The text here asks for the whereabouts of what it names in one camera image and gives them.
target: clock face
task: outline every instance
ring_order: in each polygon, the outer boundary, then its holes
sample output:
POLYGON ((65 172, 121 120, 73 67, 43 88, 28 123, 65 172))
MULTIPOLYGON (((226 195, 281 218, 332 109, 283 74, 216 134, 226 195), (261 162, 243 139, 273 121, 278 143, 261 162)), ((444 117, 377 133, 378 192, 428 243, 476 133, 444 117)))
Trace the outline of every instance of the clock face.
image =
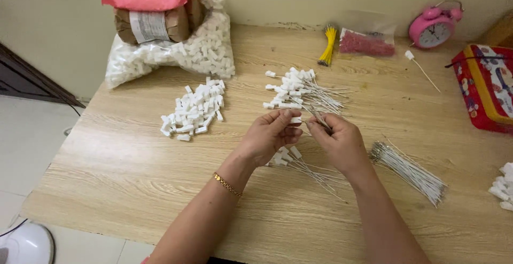
POLYGON ((438 46, 450 37, 450 30, 446 23, 436 23, 423 30, 419 37, 419 44, 424 48, 438 46))

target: pile of white connectors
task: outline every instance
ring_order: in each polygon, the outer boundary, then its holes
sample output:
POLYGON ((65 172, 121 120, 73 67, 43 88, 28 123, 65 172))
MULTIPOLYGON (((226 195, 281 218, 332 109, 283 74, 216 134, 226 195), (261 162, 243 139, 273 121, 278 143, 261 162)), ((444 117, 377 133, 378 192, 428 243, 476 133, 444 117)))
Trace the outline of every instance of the pile of white connectors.
POLYGON ((182 98, 176 98, 174 113, 161 116, 164 122, 161 132, 167 137, 178 133, 178 140, 189 141, 191 136, 207 132, 214 117, 222 122, 219 110, 224 107, 225 87, 222 80, 211 80, 210 77, 207 77, 206 85, 199 85, 194 92, 186 86, 187 93, 182 98))
POLYGON ((503 201, 500 204, 501 208, 513 211, 513 163, 506 163, 499 170, 504 176, 495 178, 488 191, 503 201))
MULTIPOLYGON (((267 77, 277 77, 275 72, 266 71, 267 77)), ((297 110, 316 110, 323 112, 332 112, 334 114, 341 114, 341 109, 345 106, 344 103, 348 101, 338 101, 333 99, 332 96, 341 96, 347 98, 345 95, 348 92, 347 88, 325 88, 317 84, 316 74, 311 69, 310 71, 298 71, 296 68, 290 68, 290 71, 285 73, 285 77, 281 77, 281 85, 266 85, 266 90, 273 90, 277 95, 269 103, 264 103, 264 108, 274 109, 277 108, 290 108, 297 110)))
MULTIPOLYGON (((292 118, 292 123, 294 123, 294 122, 297 123, 297 120, 299 122, 301 122, 301 118, 297 117, 297 118, 292 118)), ((303 174, 306 174, 306 175, 310 176, 311 178, 313 178, 322 188, 324 188, 326 191, 328 191, 331 195, 334 195, 335 197, 337 197, 340 200, 342 200, 342 199, 335 194, 337 191, 335 189, 333 189, 333 187, 331 187, 327 183, 327 181, 332 181, 335 183, 348 185, 347 182, 340 182, 340 180, 345 181, 346 179, 344 177, 341 177, 340 173, 338 171, 335 171, 333 169, 326 169, 326 168, 322 168, 319 166, 315 166, 315 165, 306 163, 303 160, 303 156, 301 155, 301 153, 295 146, 290 147, 290 150, 285 147, 281 147, 278 150, 278 152, 274 154, 271 161, 266 164, 266 166, 271 166, 271 167, 281 166, 281 167, 294 169, 303 174), (328 174, 328 173, 314 172, 311 170, 311 168, 323 169, 326 171, 333 172, 335 174, 332 175, 332 174, 328 174)))
POLYGON ((114 88, 146 75, 161 65, 223 78, 234 75, 230 18, 223 9, 224 0, 202 3, 210 8, 204 23, 181 43, 151 41, 133 46, 116 35, 105 74, 107 87, 114 88))

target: wood grain tabletop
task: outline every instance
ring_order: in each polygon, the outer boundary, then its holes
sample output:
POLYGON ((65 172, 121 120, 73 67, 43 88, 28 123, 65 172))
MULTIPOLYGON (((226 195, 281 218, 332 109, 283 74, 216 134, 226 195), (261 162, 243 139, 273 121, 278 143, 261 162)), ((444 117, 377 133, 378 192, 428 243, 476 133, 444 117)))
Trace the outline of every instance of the wood grain tabletop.
MULTIPOLYGON (((472 126, 454 72, 443 67, 464 43, 413 50, 439 93, 403 56, 406 39, 396 41, 397 55, 391 58, 336 51, 330 67, 317 65, 326 47, 320 31, 235 25, 231 40, 236 76, 226 81, 224 122, 214 121, 208 133, 190 142, 162 135, 160 116, 174 111, 185 85, 205 81, 179 68, 160 68, 112 91, 102 85, 21 215, 157 243, 252 121, 267 112, 262 103, 274 93, 264 86, 279 79, 264 72, 283 75, 294 66, 313 68, 318 84, 356 91, 346 113, 368 149, 384 134, 448 184, 445 199, 434 208, 401 178, 375 167, 433 262, 511 262, 513 213, 501 209, 487 190, 500 175, 498 168, 513 160, 513 138, 472 126)), ((302 136, 297 148, 306 162, 331 168, 311 137, 302 136)), ((215 256, 248 263, 365 262, 355 196, 344 180, 332 187, 347 203, 295 170, 258 168, 215 256)))

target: brown paper package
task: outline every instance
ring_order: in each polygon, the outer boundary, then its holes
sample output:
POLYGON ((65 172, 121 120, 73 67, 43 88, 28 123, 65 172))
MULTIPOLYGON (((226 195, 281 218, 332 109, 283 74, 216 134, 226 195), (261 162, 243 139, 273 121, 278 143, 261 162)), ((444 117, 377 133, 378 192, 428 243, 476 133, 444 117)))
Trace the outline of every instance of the brown paper package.
MULTIPOLYGON (((184 6, 164 12, 167 34, 173 42, 182 42, 202 24, 205 17, 205 6, 200 0, 188 0, 184 6)), ((130 11, 114 8, 114 24, 119 38, 127 44, 137 45, 137 39, 130 25, 130 11)))

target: woman's left hand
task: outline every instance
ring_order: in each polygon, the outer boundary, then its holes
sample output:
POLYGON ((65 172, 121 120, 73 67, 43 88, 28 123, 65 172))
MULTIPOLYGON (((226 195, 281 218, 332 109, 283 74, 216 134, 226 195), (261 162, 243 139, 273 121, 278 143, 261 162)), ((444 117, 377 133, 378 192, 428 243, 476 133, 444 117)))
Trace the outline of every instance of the woman's left hand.
POLYGON ((248 160, 253 169, 267 164, 279 148, 298 142, 301 123, 290 121, 300 116, 299 110, 274 110, 257 118, 232 154, 248 160))

